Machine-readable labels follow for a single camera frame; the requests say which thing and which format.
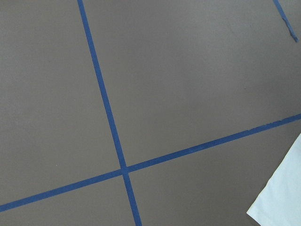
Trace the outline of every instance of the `white paper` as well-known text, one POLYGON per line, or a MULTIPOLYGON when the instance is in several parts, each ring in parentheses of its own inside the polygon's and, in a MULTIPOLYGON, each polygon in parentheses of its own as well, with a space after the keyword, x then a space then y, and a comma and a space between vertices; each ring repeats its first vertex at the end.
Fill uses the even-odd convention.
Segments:
POLYGON ((261 226, 301 226, 301 135, 247 214, 261 226))

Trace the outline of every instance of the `gray floor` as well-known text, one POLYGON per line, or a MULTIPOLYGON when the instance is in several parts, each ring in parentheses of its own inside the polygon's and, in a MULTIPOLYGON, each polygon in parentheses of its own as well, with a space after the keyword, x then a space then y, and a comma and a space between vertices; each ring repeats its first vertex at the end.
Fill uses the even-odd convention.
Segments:
MULTIPOLYGON (((280 1, 301 37, 301 1, 280 1)), ((272 0, 85 0, 127 165, 301 113, 301 45, 272 0)), ((0 2, 0 205, 120 168, 75 0, 0 2)), ((130 173, 144 226, 246 215, 301 121, 130 173)), ((122 177, 0 225, 132 226, 122 177)))

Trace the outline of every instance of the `gray surface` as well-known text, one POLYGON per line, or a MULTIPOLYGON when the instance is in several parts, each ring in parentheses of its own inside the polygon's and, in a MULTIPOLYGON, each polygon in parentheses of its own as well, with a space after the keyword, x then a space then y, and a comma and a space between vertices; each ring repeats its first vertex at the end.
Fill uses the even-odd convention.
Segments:
POLYGON ((86 9, 128 165, 301 112, 301 45, 273 1, 86 9))
POLYGON ((3 226, 132 226, 122 177, 0 214, 3 226))
MULTIPOLYGON (((301 113, 301 45, 272 0, 85 0, 127 165, 301 113)), ((301 2, 281 0, 301 38, 301 2)), ((0 205, 119 168, 75 0, 0 2, 0 205)), ((295 122, 130 177, 143 226, 257 224, 246 211, 295 122)), ((134 225, 122 178, 0 225, 134 225)))
POLYGON ((0 204, 118 169, 77 3, 0 10, 0 204))
POLYGON ((144 226, 258 226, 246 211, 301 132, 301 122, 130 174, 144 226))

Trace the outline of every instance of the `blue tape line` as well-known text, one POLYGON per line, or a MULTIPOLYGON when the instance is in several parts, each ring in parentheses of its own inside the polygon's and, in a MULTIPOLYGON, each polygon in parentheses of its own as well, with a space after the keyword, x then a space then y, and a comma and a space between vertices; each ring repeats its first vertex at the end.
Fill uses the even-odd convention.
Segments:
POLYGON ((115 171, 112 171, 109 173, 99 175, 97 177, 89 178, 89 179, 82 180, 82 181, 79 181, 79 182, 76 182, 76 183, 73 183, 70 185, 66 185, 63 187, 53 189, 53 190, 50 190, 47 192, 36 194, 36 195, 30 196, 30 197, 27 197, 24 199, 20 199, 20 200, 14 201, 14 202, 10 202, 10 203, 1 205, 0 212, 10 210, 10 209, 13 209, 13 208, 16 208, 19 206, 24 206, 24 205, 27 205, 32 202, 37 202, 37 201, 40 201, 40 200, 43 200, 43 199, 46 199, 46 198, 49 198, 49 197, 52 197, 52 196, 55 196, 58 194, 70 192, 70 191, 79 189, 81 187, 92 185, 92 184, 95 184, 95 183, 98 183, 101 181, 105 181, 105 180, 108 180, 108 179, 111 179, 111 178, 114 178, 117 176, 121 176, 121 175, 122 175, 122 173, 121 173, 121 170, 119 169, 119 170, 115 170, 115 171))
POLYGON ((154 159, 151 159, 151 160, 148 160, 148 161, 144 161, 144 162, 129 166, 128 171, 129 172, 137 171, 137 170, 140 170, 140 169, 143 169, 143 168, 146 168, 146 167, 149 167, 149 166, 153 166, 153 165, 165 162, 165 161, 169 161, 169 160, 172 160, 172 159, 176 159, 176 158, 179 158, 179 157, 182 157, 182 156, 194 153, 194 152, 199 152, 199 151, 205 150, 205 149, 210 148, 210 147, 214 147, 214 146, 221 145, 221 144, 233 141, 233 140, 237 140, 237 139, 240 139, 240 138, 243 138, 243 137, 247 137, 247 136, 255 134, 255 133, 259 133, 259 132, 269 130, 269 129, 272 129, 272 128, 275 128, 275 127, 278 127, 278 126, 281 126, 281 125, 285 125, 285 124, 288 124, 288 123, 291 123, 293 121, 297 121, 297 120, 300 120, 300 119, 301 119, 301 114, 291 116, 291 117, 285 118, 285 119, 280 120, 280 121, 275 121, 275 122, 272 122, 272 123, 269 123, 269 124, 266 124, 266 125, 262 125, 262 126, 250 129, 250 130, 245 130, 245 131, 242 131, 242 132, 239 132, 239 133, 232 134, 230 136, 222 137, 220 139, 209 141, 209 142, 203 143, 201 145, 186 148, 186 149, 178 151, 178 152, 163 155, 163 156, 158 157, 158 158, 154 158, 154 159))
MULTIPOLYGON (((217 145, 221 145, 221 144, 224 144, 224 143, 236 140, 236 139, 240 139, 240 138, 243 138, 243 137, 247 137, 247 136, 255 134, 255 133, 260 133, 260 132, 263 132, 265 130, 269 130, 269 129, 272 129, 272 128, 275 128, 275 127, 278 127, 278 126, 289 124, 289 123, 297 121, 297 120, 301 120, 301 114, 294 115, 294 116, 285 118, 283 120, 275 121, 275 122, 272 122, 272 123, 269 123, 269 124, 266 124, 266 125, 262 125, 262 126, 250 129, 250 130, 245 130, 245 131, 242 131, 242 132, 239 132, 239 133, 236 133, 236 134, 232 134, 230 136, 223 137, 223 138, 220 138, 220 139, 217 139, 217 140, 213 140, 213 141, 210 141, 210 142, 207 142, 207 143, 204 143, 204 144, 201 144, 201 145, 197 145, 197 146, 194 146, 194 147, 190 147, 190 148, 178 151, 178 152, 163 155, 163 156, 155 158, 155 159, 144 161, 144 162, 141 162, 141 163, 138 163, 138 164, 127 167, 127 171, 128 172, 134 172, 134 171, 137 171, 137 170, 141 170, 143 168, 153 166, 153 165, 156 165, 156 164, 159 164, 159 163, 162 163, 162 162, 165 162, 165 161, 169 161, 169 160, 172 160, 172 159, 176 159, 176 158, 179 158, 179 157, 184 156, 184 155, 188 155, 188 154, 191 154, 191 153, 194 153, 194 152, 202 151, 202 150, 205 150, 207 148, 214 147, 214 146, 217 146, 217 145)), ((60 187, 60 188, 56 188, 56 189, 51 190, 51 191, 36 194, 36 195, 30 196, 30 197, 27 197, 27 198, 24 198, 24 199, 20 199, 20 200, 14 201, 14 202, 10 202, 10 203, 1 205, 0 206, 0 212, 6 211, 6 210, 9 210, 9 209, 13 209, 13 208, 16 208, 16 207, 19 207, 19 206, 23 206, 23 205, 26 205, 26 204, 29 204, 29 203, 32 203, 32 202, 37 202, 37 201, 42 200, 42 199, 46 199, 46 198, 49 198, 49 197, 52 197, 52 196, 55 196, 55 195, 58 195, 58 194, 62 194, 62 193, 65 193, 65 192, 76 190, 78 188, 85 187, 85 186, 88 186, 88 185, 92 185, 92 184, 95 184, 95 183, 98 183, 98 182, 101 182, 101 181, 105 181, 107 179, 111 179, 111 178, 114 178, 114 177, 118 177, 118 176, 121 176, 121 175, 123 175, 123 174, 122 174, 122 171, 119 169, 119 170, 112 171, 112 172, 109 172, 109 173, 106 173, 106 174, 102 174, 102 175, 94 177, 94 178, 89 178, 89 179, 82 180, 82 181, 79 181, 79 182, 76 182, 76 183, 73 183, 73 184, 70 184, 70 185, 66 185, 66 186, 63 186, 63 187, 60 187)), ((131 184, 128 182, 128 180, 129 180, 128 174, 126 174, 126 176, 123 177, 123 178, 124 178, 125 181, 127 181, 126 184, 130 185, 129 189, 131 190, 132 189, 131 184)), ((130 199, 133 199, 133 200, 135 199, 134 193, 130 193, 130 194, 128 193, 128 195, 129 196, 132 195, 132 197, 130 197, 130 199)))
POLYGON ((286 24, 286 26, 287 26, 287 28, 288 28, 288 30, 289 30, 292 38, 295 40, 295 42, 298 42, 299 39, 298 39, 297 35, 295 34, 295 32, 293 31, 293 28, 292 28, 289 20, 287 19, 286 15, 285 15, 282 7, 281 7, 281 4, 279 3, 278 0, 273 0, 273 1, 274 1, 275 6, 277 7, 277 9, 278 9, 278 11, 279 11, 282 19, 284 20, 284 22, 285 22, 285 24, 286 24))
POLYGON ((92 61, 93 61, 97 81, 98 81, 98 85, 99 85, 99 89, 100 89, 100 92, 102 94, 104 108, 105 108, 105 111, 106 111, 106 114, 107 114, 107 118, 108 118, 108 121, 109 121, 110 129, 111 129, 111 133, 112 133, 112 137, 113 137, 113 141, 114 141, 114 145, 115 145, 115 149, 116 149, 116 152, 117 152, 117 156, 118 156, 118 160, 119 160, 123 180, 124 180, 124 183, 125 183, 125 186, 126 186, 128 199, 129 199, 129 202, 130 202, 130 205, 131 205, 134 221, 135 221, 136 226, 141 226, 142 225, 141 218, 140 218, 140 215, 139 215, 139 211, 138 211, 136 199, 135 199, 135 196, 134 196, 131 180, 130 180, 130 177, 128 175, 126 161, 125 161, 125 158, 124 158, 124 155, 123 155, 123 152, 122 152, 122 148, 121 148, 117 128, 116 128, 115 121, 114 121, 114 118, 113 118, 113 113, 112 113, 112 110, 111 110, 111 106, 110 106, 109 98, 108 98, 108 95, 107 95, 107 91, 106 91, 106 88, 105 88, 105 85, 104 85, 103 76, 102 76, 101 69, 100 69, 100 66, 99 66, 99 62, 98 62, 95 46, 94 46, 94 43, 93 43, 90 27, 89 27, 89 24, 88 24, 88 19, 87 19, 87 15, 86 15, 86 12, 85 12, 85 7, 84 7, 83 1, 78 0, 78 5, 79 5, 79 11, 80 11, 81 19, 82 19, 82 22, 83 22, 83 25, 84 25, 84 29, 85 29, 85 33, 86 33, 86 37, 87 37, 87 41, 88 41, 88 45, 89 45, 89 49, 90 49, 90 53, 91 53, 91 57, 92 57, 92 61))

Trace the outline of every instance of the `blue painter's tape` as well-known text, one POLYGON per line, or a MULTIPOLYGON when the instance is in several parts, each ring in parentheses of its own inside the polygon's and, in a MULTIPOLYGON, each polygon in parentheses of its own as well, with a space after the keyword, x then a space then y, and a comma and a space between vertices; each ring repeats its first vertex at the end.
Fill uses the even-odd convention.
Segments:
POLYGON ((73 183, 70 185, 66 185, 63 187, 53 189, 53 190, 50 190, 47 192, 36 194, 36 195, 30 196, 30 197, 27 197, 24 199, 20 199, 20 200, 14 201, 14 202, 10 202, 10 203, 1 205, 0 212, 10 210, 10 209, 13 209, 13 208, 16 208, 19 206, 24 206, 24 205, 27 205, 32 202, 37 202, 37 201, 40 201, 40 200, 43 200, 43 199, 46 199, 46 198, 49 198, 49 197, 52 197, 52 196, 55 196, 58 194, 70 192, 70 191, 79 189, 81 187, 92 185, 92 184, 95 184, 95 183, 98 183, 101 181, 105 181, 105 180, 108 180, 108 179, 111 179, 111 178, 114 178, 117 176, 121 176, 121 175, 122 175, 122 173, 121 173, 121 170, 119 169, 119 170, 115 170, 115 171, 112 171, 109 173, 99 175, 97 177, 89 178, 89 179, 82 180, 82 181, 79 181, 79 182, 76 182, 76 183, 73 183))
POLYGON ((93 65, 94 65, 94 69, 95 69, 99 89, 100 89, 100 92, 102 94, 104 108, 105 108, 105 111, 106 111, 106 114, 107 114, 107 118, 108 118, 110 129, 111 129, 111 134, 112 134, 115 149, 116 149, 116 152, 117 152, 117 157, 118 157, 118 160, 119 160, 123 180, 124 180, 124 183, 125 183, 125 186, 126 186, 128 199, 129 199, 130 206, 131 206, 131 209, 132 209, 132 214, 133 214, 133 217, 134 217, 134 221, 135 221, 136 226, 142 226, 141 218, 140 218, 140 215, 139 215, 139 211, 138 211, 136 199, 135 199, 135 196, 134 196, 131 180, 130 180, 130 177, 128 175, 126 161, 125 161, 123 151, 122 151, 122 148, 121 148, 121 144, 120 144, 120 140, 119 140, 115 120, 114 120, 114 117, 113 117, 112 109, 111 109, 111 106, 110 106, 108 94, 107 94, 107 91, 106 91, 106 88, 105 88, 105 85, 104 85, 103 76, 102 76, 101 69, 100 69, 100 66, 99 66, 99 62, 98 62, 95 46, 94 46, 94 43, 93 43, 90 27, 89 27, 89 24, 88 24, 88 19, 87 19, 87 15, 86 15, 86 12, 85 12, 85 7, 84 7, 83 1, 78 0, 78 5, 79 5, 79 11, 80 11, 81 19, 82 19, 82 22, 83 22, 83 25, 84 25, 84 29, 85 29, 85 33, 86 33, 86 37, 87 37, 87 41, 88 41, 88 46, 89 46, 89 49, 90 49, 90 53, 91 53, 91 57, 92 57, 92 61, 93 61, 93 65))
POLYGON ((143 168, 153 166, 153 165, 156 165, 156 164, 160 164, 162 162, 169 161, 169 160, 172 160, 172 159, 176 159, 176 158, 179 158, 181 156, 185 156, 185 155, 188 155, 188 154, 191 154, 191 153, 194 153, 194 152, 202 151, 202 150, 205 150, 205 149, 210 148, 210 147, 214 147, 214 146, 221 145, 221 144, 224 144, 224 143, 236 140, 236 139, 247 137, 247 136, 255 134, 255 133, 260 133, 260 132, 263 132, 265 130, 269 130, 269 129, 272 129, 272 128, 275 128, 275 127, 278 127, 278 126, 289 124, 289 123, 297 121, 297 120, 301 120, 301 114, 294 115, 294 116, 285 118, 285 119, 280 120, 280 121, 275 121, 275 122, 272 122, 272 123, 269 123, 269 124, 266 124, 266 125, 262 125, 262 126, 250 129, 250 130, 245 130, 245 131, 242 131, 242 132, 239 132, 239 133, 236 133, 236 134, 232 134, 232 135, 227 136, 227 137, 222 137, 220 139, 209 141, 209 142, 201 144, 201 145, 190 147, 190 148, 178 151, 178 152, 163 155, 163 156, 155 158, 155 159, 151 159, 151 160, 148 160, 148 161, 144 161, 144 162, 129 166, 129 167, 127 167, 127 169, 124 169, 124 171, 126 171, 127 173, 124 173, 124 172, 122 172, 121 169, 119 169, 119 170, 112 171, 112 172, 109 172, 109 173, 106 173, 106 174, 102 174, 102 175, 94 177, 94 178, 82 180, 82 181, 79 181, 79 182, 76 182, 76 183, 73 183, 73 184, 70 184, 70 185, 66 185, 66 186, 63 186, 63 187, 60 187, 60 188, 53 189, 51 191, 47 191, 47 192, 36 194, 36 195, 30 196, 30 197, 27 197, 27 198, 24 198, 24 199, 20 199, 20 200, 14 201, 14 202, 10 202, 10 203, 1 205, 0 206, 0 212, 10 210, 10 209, 13 209, 13 208, 16 208, 16 207, 19 207, 19 206, 23 206, 23 205, 26 205, 26 204, 29 204, 29 203, 32 203, 32 202, 37 202, 39 200, 46 199, 46 198, 49 198, 49 197, 52 197, 52 196, 55 196, 55 195, 58 195, 58 194, 73 191, 73 190, 79 189, 81 187, 92 185, 92 184, 95 184, 95 183, 98 183, 98 182, 101 182, 101 181, 105 181, 105 180, 108 180, 108 179, 111 179, 111 178, 114 178, 114 177, 118 177, 118 176, 121 176, 121 175, 123 176, 123 179, 124 179, 125 184, 126 184, 127 195, 129 196, 131 208, 135 211, 135 210, 138 210, 138 208, 136 207, 137 206, 136 202, 132 202, 132 200, 135 200, 135 196, 134 196, 134 193, 131 192, 133 189, 132 189, 131 183, 129 183, 129 181, 130 181, 129 175, 128 175, 129 172, 134 172, 134 171, 137 171, 137 170, 141 170, 143 168))
POLYGON ((186 148, 186 149, 178 151, 178 152, 163 155, 163 156, 158 157, 158 158, 147 160, 147 161, 129 166, 128 171, 129 172, 137 171, 137 170, 149 167, 149 166, 153 166, 153 165, 165 162, 165 161, 176 159, 176 158, 179 158, 181 156, 185 156, 185 155, 188 155, 188 154, 191 154, 191 153, 194 153, 194 152, 199 152, 199 151, 205 150, 205 149, 210 148, 210 147, 214 147, 214 146, 221 145, 221 144, 233 141, 233 140, 237 140, 237 139, 240 139, 240 138, 243 138, 243 137, 247 137, 249 135, 259 133, 259 132, 262 132, 262 131, 265 131, 265 130, 269 130, 269 129, 272 129, 272 128, 275 128, 275 127, 278 127, 278 126, 281 126, 281 125, 285 125, 285 124, 288 124, 288 123, 291 123, 291 122, 297 121, 297 120, 301 120, 301 114, 291 116, 291 117, 285 118, 285 119, 280 120, 280 121, 275 121, 275 122, 272 122, 272 123, 269 123, 269 124, 266 124, 266 125, 262 125, 262 126, 250 129, 250 130, 245 130, 245 131, 242 131, 242 132, 239 132, 239 133, 235 133, 235 134, 232 134, 232 135, 229 135, 229 136, 226 136, 226 137, 222 137, 222 138, 217 139, 217 140, 209 141, 209 142, 203 143, 201 145, 186 148))
POLYGON ((284 22, 285 22, 285 24, 286 24, 286 26, 287 26, 287 28, 288 28, 288 30, 289 30, 292 38, 295 40, 295 42, 298 42, 299 39, 298 39, 297 35, 295 34, 295 32, 293 31, 293 28, 292 28, 289 20, 287 19, 287 17, 285 15, 285 13, 284 13, 284 11, 283 11, 283 9, 282 9, 279 1, 278 0, 273 0, 273 1, 274 1, 275 6, 277 7, 277 9, 278 9, 278 11, 279 11, 282 19, 284 20, 284 22))

